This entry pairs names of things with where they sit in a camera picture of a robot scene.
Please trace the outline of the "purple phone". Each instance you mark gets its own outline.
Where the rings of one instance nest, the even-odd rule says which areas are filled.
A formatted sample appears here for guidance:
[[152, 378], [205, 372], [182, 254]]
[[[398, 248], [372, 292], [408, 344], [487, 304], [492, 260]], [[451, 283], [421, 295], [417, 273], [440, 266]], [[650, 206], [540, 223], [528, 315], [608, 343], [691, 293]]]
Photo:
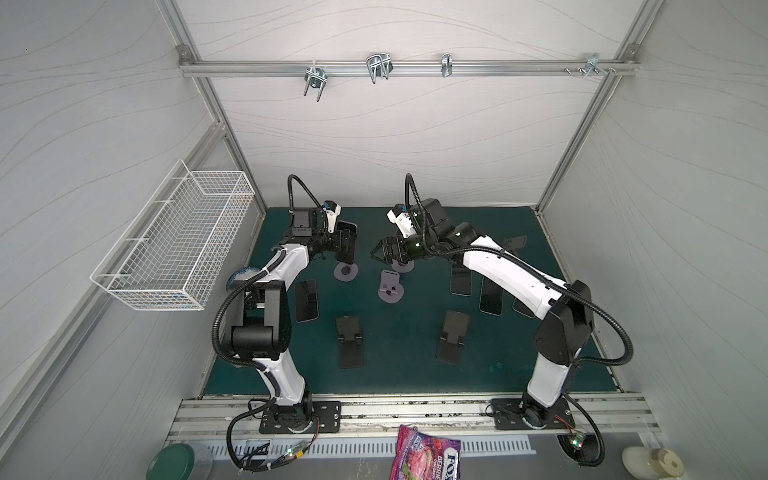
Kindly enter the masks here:
[[319, 299], [315, 279], [303, 280], [295, 285], [296, 321], [305, 323], [319, 318]]

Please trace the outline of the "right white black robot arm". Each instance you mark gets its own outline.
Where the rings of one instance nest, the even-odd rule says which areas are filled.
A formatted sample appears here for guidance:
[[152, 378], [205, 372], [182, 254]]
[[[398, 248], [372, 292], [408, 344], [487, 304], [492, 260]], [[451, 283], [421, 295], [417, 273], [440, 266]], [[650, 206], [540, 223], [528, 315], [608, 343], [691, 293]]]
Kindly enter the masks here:
[[[403, 203], [389, 211], [388, 219], [398, 232], [374, 247], [373, 259], [382, 263], [449, 260], [493, 282], [520, 304], [520, 314], [539, 320], [534, 338], [537, 358], [525, 393], [517, 406], [495, 410], [496, 417], [519, 418], [529, 428], [543, 430], [555, 420], [558, 406], [574, 401], [568, 382], [582, 364], [623, 366], [632, 360], [634, 345], [626, 329], [592, 302], [585, 283], [545, 274], [471, 224], [454, 224], [438, 200], [421, 198], [412, 175], [404, 179]], [[621, 340], [620, 356], [583, 355], [595, 317], [601, 317]]]

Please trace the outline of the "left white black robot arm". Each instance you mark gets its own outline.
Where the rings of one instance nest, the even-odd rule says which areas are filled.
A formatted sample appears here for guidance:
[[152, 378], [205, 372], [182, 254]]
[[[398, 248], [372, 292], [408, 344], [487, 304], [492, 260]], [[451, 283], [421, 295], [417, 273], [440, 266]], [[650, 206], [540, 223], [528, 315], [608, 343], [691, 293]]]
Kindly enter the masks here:
[[287, 177], [291, 222], [261, 268], [245, 267], [230, 277], [228, 295], [213, 321], [217, 356], [237, 367], [256, 369], [268, 387], [265, 412], [294, 431], [312, 422], [311, 393], [289, 351], [292, 320], [287, 292], [310, 261], [327, 252], [352, 263], [357, 227], [340, 219], [342, 207], [321, 202], [295, 174]]

